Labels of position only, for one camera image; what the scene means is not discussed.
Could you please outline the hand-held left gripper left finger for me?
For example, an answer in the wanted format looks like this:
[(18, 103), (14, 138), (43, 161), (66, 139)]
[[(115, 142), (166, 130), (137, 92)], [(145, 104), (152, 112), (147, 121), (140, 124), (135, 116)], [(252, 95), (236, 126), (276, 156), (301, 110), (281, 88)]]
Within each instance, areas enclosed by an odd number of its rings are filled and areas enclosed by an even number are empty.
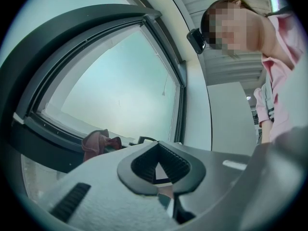
[(178, 226), (156, 196), (131, 192), (117, 176), (119, 162), (139, 151), (136, 145), (102, 154), (66, 174), (39, 200), (50, 211), (77, 183), (90, 185), (68, 225), (83, 231), (167, 231)]

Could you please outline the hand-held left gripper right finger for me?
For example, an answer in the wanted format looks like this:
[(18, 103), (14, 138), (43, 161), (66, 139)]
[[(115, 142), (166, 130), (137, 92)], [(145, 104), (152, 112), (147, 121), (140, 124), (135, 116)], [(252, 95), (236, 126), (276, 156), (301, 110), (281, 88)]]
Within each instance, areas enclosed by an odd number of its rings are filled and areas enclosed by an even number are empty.
[(168, 176), (173, 214), (163, 211), (159, 226), (239, 226), (243, 220), (244, 191), (236, 182), (249, 157), (205, 151), (159, 142), (158, 160)]

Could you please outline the red wiping cloth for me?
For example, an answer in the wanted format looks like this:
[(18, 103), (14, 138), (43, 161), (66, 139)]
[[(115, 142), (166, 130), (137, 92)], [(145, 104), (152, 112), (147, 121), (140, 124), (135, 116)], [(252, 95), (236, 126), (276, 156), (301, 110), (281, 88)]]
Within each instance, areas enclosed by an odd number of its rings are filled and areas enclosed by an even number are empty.
[(105, 149), (110, 147), (114, 150), (122, 149), (122, 142), (119, 137), (110, 138), (109, 131), (95, 130), (88, 134), (81, 142), (82, 150), (84, 151), (83, 162), (104, 154)]

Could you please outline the person's right forearm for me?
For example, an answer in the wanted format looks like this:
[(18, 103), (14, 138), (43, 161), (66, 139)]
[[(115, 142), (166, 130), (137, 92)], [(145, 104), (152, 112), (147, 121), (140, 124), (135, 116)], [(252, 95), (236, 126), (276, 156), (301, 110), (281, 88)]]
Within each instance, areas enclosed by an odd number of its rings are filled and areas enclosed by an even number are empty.
[(270, 142), (270, 131), (272, 129), (273, 122), (271, 120), (265, 120), (260, 123), (262, 129), (261, 143)]

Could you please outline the white partition panel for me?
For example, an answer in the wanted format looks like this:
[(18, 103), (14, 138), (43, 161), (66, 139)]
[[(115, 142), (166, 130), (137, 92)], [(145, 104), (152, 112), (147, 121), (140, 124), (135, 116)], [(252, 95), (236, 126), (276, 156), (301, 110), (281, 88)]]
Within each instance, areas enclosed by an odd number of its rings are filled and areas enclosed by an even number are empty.
[(257, 145), (253, 116), (239, 82), (207, 87), (214, 152), (251, 156)]

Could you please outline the person's pink shirt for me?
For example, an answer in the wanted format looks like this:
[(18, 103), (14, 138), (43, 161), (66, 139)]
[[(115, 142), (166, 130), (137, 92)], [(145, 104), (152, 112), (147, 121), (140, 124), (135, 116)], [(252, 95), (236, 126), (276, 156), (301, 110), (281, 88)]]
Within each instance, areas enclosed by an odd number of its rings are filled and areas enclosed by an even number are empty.
[[(279, 15), (271, 15), (268, 17), (274, 27), (275, 36), (278, 45), (282, 47), (282, 55), (286, 56), (291, 63), (296, 66), (304, 50), (306, 44), (302, 36), (302, 30), (296, 17), (291, 13), (283, 13)], [(270, 142), (274, 141), (279, 135), (290, 131), (293, 125), (290, 121), (289, 112), (280, 101), (279, 92), (284, 87), (286, 80), (289, 78), (292, 70), (282, 60), (277, 57), (269, 57), (265, 54), (261, 57), (261, 62), (267, 71), (272, 90), (273, 97), (273, 118), (269, 115), (270, 108), (266, 107), (263, 91), (257, 88), (254, 91), (256, 98), (256, 111), (258, 115), (258, 124), (265, 120), (273, 122), (270, 131)]]

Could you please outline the openable frosted window sash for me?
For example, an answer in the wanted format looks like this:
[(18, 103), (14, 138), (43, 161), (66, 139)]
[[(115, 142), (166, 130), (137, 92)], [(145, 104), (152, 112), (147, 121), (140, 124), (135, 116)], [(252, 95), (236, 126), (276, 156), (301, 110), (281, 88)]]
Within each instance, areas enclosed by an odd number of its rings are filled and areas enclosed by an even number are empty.
[(180, 142), (186, 66), (157, 18), (114, 20), (69, 40), (43, 61), (16, 113), (71, 149), (95, 130), (124, 146), (146, 136)]

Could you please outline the large fixed frosted window pane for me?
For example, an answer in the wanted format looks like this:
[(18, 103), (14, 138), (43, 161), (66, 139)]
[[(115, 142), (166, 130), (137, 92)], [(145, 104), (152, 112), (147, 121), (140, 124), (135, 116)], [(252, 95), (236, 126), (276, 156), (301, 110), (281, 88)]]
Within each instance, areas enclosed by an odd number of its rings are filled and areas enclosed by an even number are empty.
[(28, 0), (13, 19), (0, 47), (0, 67), (14, 47), (31, 31), (65, 12), (97, 4), (130, 4), (134, 0)]

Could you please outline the dark grey window frame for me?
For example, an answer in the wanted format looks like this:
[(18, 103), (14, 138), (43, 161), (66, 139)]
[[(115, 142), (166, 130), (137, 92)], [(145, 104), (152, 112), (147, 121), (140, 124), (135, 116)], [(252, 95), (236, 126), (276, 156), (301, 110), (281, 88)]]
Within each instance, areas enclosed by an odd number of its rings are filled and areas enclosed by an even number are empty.
[[(39, 65), (73, 37), (104, 23), (145, 15), (157, 18), (161, 26), (162, 15), (154, 9), (127, 4), (91, 5), (58, 15), (22, 39), (0, 68), (2, 147), (11, 146), (19, 154), (63, 173), (78, 167), (84, 157), (83, 139), (76, 149), (71, 149), (68, 143), (56, 140), (47, 129), (34, 131), (16, 113), (18, 104)], [(184, 97), (186, 119), (186, 89)], [(180, 142), (184, 141), (184, 134), (185, 122)]]

